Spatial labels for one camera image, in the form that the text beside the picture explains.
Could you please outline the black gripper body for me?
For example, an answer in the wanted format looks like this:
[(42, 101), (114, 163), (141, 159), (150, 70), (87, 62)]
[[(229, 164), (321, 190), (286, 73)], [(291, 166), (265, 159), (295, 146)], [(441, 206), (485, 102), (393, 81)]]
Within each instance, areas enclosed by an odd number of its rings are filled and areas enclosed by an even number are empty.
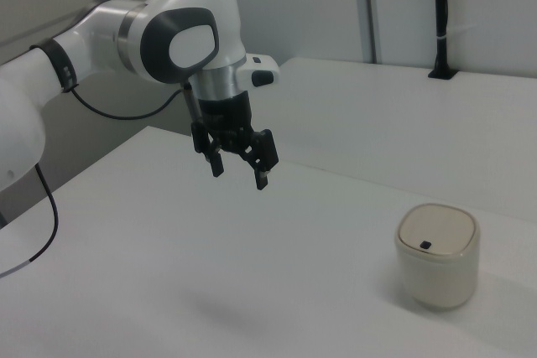
[(211, 136), (229, 153), (245, 153), (253, 133), (248, 93), (220, 101), (199, 100), (201, 119), (196, 120), (196, 151), (209, 153)]

